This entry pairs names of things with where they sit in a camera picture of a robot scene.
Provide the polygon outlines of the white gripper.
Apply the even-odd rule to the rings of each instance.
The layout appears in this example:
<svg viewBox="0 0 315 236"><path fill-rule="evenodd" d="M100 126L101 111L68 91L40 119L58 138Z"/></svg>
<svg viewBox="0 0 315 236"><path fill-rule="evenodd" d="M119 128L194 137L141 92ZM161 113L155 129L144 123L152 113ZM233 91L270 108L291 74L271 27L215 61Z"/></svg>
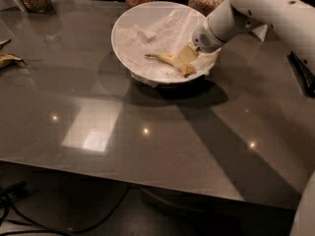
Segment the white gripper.
<svg viewBox="0 0 315 236"><path fill-rule="evenodd" d="M262 24L237 12L229 0L224 0L210 15L198 24L192 41L202 52L213 53L241 33L252 31ZM173 65L188 65L198 57L197 52L186 44L175 55Z"/></svg>

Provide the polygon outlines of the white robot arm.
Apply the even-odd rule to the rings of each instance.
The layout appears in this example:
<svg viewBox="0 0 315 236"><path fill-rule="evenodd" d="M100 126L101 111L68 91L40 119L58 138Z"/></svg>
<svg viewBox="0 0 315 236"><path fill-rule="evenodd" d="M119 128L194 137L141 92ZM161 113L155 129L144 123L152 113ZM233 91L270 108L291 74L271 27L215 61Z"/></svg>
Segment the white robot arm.
<svg viewBox="0 0 315 236"><path fill-rule="evenodd" d="M193 39L214 51L241 32L266 25L307 71L315 65L315 8L300 0L224 0L196 27ZM264 47L252 76L224 60L223 73L244 90L206 138L226 176L248 202L293 207L292 236L314 233L314 105L288 83L283 52Z"/></svg>

